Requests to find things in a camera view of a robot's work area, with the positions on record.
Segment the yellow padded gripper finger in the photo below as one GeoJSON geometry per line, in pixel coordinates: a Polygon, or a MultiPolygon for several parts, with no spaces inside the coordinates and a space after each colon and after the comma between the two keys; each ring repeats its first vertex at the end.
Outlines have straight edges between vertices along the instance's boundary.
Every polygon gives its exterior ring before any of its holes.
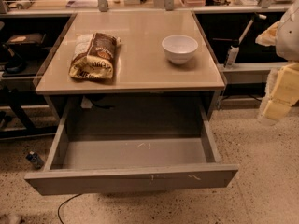
{"type": "Polygon", "coordinates": [[[299,63],[287,63],[268,75],[258,121],[272,126],[283,119],[299,101],[299,63]]]}

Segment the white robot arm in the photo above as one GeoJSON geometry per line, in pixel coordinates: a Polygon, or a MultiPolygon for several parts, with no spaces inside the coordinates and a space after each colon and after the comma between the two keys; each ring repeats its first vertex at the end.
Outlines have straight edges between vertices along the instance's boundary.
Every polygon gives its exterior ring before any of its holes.
{"type": "Polygon", "coordinates": [[[277,56],[287,64],[270,71],[262,99],[258,120],[275,125],[299,101],[299,16],[297,8],[290,8],[279,21],[257,36],[255,42],[274,46],[277,56]]]}

